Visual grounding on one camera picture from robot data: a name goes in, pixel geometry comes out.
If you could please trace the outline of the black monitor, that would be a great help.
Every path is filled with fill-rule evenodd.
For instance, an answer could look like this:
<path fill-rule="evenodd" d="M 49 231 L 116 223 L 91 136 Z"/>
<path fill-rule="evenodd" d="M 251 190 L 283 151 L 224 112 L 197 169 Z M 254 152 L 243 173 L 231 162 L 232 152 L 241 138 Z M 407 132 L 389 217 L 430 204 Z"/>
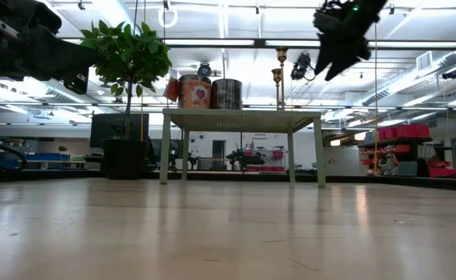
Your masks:
<path fill-rule="evenodd" d="M 92 118 L 90 147 L 101 148 L 106 139 L 120 139 L 124 133 L 124 114 L 96 114 Z M 149 114 L 130 114 L 129 139 L 148 138 Z"/>

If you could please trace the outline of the green perforated metal shelf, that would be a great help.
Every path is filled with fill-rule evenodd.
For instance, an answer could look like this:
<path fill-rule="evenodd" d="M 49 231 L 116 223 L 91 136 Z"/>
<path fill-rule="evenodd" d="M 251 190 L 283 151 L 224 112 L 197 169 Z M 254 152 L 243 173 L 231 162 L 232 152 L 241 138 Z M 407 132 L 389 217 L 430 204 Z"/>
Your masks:
<path fill-rule="evenodd" d="M 321 114 L 284 110 L 216 110 L 216 109 L 167 109 L 162 110 L 160 183 L 168 182 L 170 128 L 175 124 L 184 132 L 181 179 L 188 178 L 188 143 L 192 131 L 276 133 L 286 134 L 289 146 L 289 181 L 296 181 L 294 170 L 293 134 L 313 125 L 317 185 L 326 186 Z"/>

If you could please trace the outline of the green plant in black pot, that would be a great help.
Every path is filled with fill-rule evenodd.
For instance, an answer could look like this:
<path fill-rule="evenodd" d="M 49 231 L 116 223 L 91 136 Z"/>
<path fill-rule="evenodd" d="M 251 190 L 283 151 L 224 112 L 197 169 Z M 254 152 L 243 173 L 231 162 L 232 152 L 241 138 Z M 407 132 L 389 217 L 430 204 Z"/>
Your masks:
<path fill-rule="evenodd" d="M 117 138 L 104 139 L 103 167 L 111 180 L 139 180 L 146 168 L 148 144 L 134 140 L 132 132 L 132 97 L 140 97 L 145 89 L 155 92 L 153 83 L 165 77 L 172 62 L 169 47 L 155 30 L 146 23 L 142 32 L 136 34 L 126 23 L 109 27 L 99 21 L 97 27 L 83 30 L 82 46 L 98 52 L 95 73 L 110 86 L 110 92 L 127 97 L 123 121 L 118 127 Z"/>

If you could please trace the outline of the red storage bin rack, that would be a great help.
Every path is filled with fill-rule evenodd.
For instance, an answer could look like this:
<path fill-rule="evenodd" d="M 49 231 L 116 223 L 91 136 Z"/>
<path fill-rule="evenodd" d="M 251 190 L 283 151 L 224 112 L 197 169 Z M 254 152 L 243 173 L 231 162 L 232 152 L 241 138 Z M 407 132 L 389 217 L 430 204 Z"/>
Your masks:
<path fill-rule="evenodd" d="M 427 163 L 435 152 L 426 124 L 403 124 L 367 132 L 359 145 L 360 164 L 367 176 L 429 177 Z"/>

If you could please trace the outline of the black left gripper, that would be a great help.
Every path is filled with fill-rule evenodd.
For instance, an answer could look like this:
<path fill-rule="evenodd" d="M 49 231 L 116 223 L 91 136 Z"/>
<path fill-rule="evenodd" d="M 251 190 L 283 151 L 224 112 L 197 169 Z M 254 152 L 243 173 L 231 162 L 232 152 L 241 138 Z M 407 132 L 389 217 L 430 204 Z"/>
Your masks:
<path fill-rule="evenodd" d="M 74 93 L 87 93 L 89 67 L 99 52 L 58 38 L 61 19 L 44 3 L 0 0 L 0 20 L 21 34 L 10 40 L 0 32 L 0 77 L 55 79 Z"/>

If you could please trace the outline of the silver lidded candle tin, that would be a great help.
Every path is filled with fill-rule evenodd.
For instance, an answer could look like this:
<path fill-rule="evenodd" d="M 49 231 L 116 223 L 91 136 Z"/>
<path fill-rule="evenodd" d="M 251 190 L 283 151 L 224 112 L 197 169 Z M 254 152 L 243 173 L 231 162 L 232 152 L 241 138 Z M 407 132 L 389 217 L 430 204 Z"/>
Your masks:
<path fill-rule="evenodd" d="M 180 109 L 209 109 L 211 87 L 211 80 L 206 77 L 183 75 L 170 78 L 163 96 L 176 102 Z"/>
<path fill-rule="evenodd" d="M 211 108 L 220 110 L 242 109 L 241 81 L 236 79 L 218 79 L 212 83 Z"/>

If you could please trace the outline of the silver ventilation duct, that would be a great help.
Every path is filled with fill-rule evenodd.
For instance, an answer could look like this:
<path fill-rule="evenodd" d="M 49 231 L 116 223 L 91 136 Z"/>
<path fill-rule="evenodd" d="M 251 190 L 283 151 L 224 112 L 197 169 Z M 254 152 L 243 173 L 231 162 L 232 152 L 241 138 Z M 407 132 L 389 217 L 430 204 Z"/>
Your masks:
<path fill-rule="evenodd" d="M 441 74 L 456 66 L 456 51 L 427 51 L 416 59 L 416 64 L 399 72 L 364 93 L 356 105 L 369 106 L 378 100 L 415 85 L 429 75 Z"/>

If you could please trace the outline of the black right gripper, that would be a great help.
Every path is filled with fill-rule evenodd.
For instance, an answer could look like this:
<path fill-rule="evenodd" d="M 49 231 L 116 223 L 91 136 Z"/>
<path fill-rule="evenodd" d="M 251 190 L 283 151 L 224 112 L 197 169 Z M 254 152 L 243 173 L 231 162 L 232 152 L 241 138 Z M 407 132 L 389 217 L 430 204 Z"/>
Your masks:
<path fill-rule="evenodd" d="M 366 33 L 380 20 L 387 1 L 324 0 L 313 21 L 320 42 L 315 75 L 329 67 L 324 79 L 331 81 L 359 61 L 370 59 Z"/>

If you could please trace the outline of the tall brass candlestick holder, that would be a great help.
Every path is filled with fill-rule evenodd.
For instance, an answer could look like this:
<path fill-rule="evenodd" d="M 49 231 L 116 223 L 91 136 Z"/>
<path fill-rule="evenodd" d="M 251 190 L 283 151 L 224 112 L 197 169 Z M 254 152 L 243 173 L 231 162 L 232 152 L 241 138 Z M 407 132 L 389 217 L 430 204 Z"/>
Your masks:
<path fill-rule="evenodd" d="M 280 77 L 280 88 L 281 88 L 281 95 L 279 98 L 279 107 L 281 110 L 285 110 L 285 83 L 284 83 L 284 66 L 285 66 L 285 61 L 287 59 L 287 51 L 289 50 L 288 47 L 277 47 L 276 49 L 277 52 L 277 59 L 279 61 L 279 77 Z"/>

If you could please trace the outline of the medium brass candlestick holder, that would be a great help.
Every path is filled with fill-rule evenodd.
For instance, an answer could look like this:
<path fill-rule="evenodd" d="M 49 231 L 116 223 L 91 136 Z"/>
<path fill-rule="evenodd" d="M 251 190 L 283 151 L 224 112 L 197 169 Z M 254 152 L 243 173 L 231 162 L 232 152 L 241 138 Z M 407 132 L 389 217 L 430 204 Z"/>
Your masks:
<path fill-rule="evenodd" d="M 275 82 L 276 110 L 281 110 L 280 83 L 282 80 L 282 71 L 280 68 L 272 69 L 272 78 Z"/>

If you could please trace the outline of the blue storage bins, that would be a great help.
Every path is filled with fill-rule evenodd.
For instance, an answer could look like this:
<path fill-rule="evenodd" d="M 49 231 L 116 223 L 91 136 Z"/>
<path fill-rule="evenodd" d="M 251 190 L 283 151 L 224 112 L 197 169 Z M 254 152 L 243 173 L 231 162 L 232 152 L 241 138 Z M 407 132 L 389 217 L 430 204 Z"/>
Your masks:
<path fill-rule="evenodd" d="M 69 161 L 71 156 L 64 153 L 29 152 L 25 154 L 26 160 L 48 161 Z"/>

